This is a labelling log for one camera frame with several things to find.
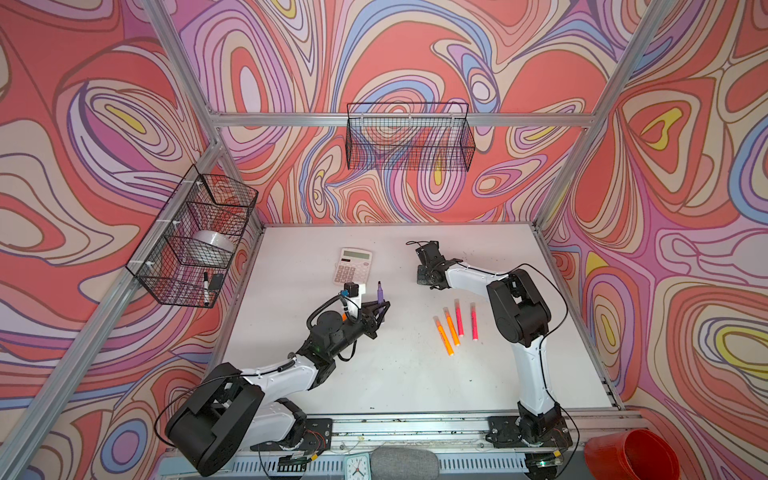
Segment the orange marker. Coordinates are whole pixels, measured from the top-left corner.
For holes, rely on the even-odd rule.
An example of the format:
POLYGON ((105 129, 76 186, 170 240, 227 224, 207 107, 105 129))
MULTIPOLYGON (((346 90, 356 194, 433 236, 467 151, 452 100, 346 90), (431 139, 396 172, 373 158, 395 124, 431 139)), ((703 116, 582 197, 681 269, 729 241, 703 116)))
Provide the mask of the orange marker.
POLYGON ((450 332, 450 338, 455 346, 460 345, 460 337, 458 335, 458 332, 456 330, 456 326, 454 325, 453 318, 451 316, 450 310, 448 308, 443 309, 444 317, 446 320, 446 323, 449 328, 450 332))
POLYGON ((450 340, 448 338, 448 335, 447 335, 447 333, 446 333, 446 331, 445 331, 445 329, 444 329, 440 319, 437 316, 434 316, 433 320, 434 320, 435 326, 437 328, 437 331, 439 333, 441 342, 442 342, 442 344, 443 344, 443 346, 444 346, 444 348, 446 350, 447 355, 448 356, 453 356, 454 355, 454 350, 452 348, 451 342, 450 342, 450 340))

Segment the pink marker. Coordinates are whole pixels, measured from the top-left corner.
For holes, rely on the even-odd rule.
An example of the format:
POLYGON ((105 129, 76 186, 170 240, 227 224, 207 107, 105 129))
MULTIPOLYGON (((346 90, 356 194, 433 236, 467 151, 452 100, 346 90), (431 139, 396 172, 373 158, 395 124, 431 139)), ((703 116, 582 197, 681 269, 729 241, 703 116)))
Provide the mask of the pink marker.
POLYGON ((458 334, 458 337, 461 338, 465 335, 465 331, 464 331, 462 311, 461 311, 461 305, 460 305, 459 299, 454 300, 454 312, 455 312, 457 334, 458 334))
POLYGON ((470 304, 470 314, 471 314, 471 333, 472 333, 472 340, 478 341, 479 340, 479 322, 478 322, 478 316, 477 316, 477 306, 476 303, 470 304))

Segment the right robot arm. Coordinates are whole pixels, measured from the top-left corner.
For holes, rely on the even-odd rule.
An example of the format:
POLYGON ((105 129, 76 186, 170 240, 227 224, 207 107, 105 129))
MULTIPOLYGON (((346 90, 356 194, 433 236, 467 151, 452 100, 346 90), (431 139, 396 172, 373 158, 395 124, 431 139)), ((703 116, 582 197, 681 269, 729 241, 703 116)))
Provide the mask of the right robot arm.
POLYGON ((485 297, 499 334, 512 346, 521 393, 515 416, 488 419, 486 440, 496 448, 538 447, 565 432, 563 411, 550 392, 545 362, 552 313, 524 267, 496 273, 449 259, 439 242, 414 241, 417 283, 432 289, 460 289, 485 297))

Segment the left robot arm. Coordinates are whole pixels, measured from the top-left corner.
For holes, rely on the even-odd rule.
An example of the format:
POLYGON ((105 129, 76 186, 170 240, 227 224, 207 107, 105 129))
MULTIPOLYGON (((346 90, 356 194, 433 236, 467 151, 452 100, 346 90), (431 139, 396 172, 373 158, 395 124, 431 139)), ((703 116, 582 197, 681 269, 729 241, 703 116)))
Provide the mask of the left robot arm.
POLYGON ((166 438, 203 477, 243 448, 299 451, 300 462, 311 461, 330 447, 332 422, 308 419, 290 395, 319 387, 344 350, 363 336, 376 338, 389 308, 369 301, 341 314, 323 304, 308 319, 308 338, 284 362, 247 370, 219 364, 175 411, 166 438))

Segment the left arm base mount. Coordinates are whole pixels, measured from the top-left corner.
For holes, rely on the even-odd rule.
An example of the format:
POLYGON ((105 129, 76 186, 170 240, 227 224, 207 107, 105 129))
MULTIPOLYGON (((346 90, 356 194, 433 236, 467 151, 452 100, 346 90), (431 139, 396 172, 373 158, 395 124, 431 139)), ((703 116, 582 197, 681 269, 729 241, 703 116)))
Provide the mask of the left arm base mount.
POLYGON ((283 440, 252 445, 250 450, 253 452, 299 452, 302 455, 321 454, 331 447, 332 433, 331 418, 299 420, 283 440))

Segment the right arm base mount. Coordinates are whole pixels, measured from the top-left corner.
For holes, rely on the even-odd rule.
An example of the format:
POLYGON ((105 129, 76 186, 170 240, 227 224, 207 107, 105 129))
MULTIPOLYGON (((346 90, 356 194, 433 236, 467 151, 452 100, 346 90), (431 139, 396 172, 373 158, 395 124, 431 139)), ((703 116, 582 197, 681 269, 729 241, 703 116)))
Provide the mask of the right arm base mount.
POLYGON ((495 448, 555 448, 573 445, 569 427, 562 417, 491 416, 485 440, 495 448))

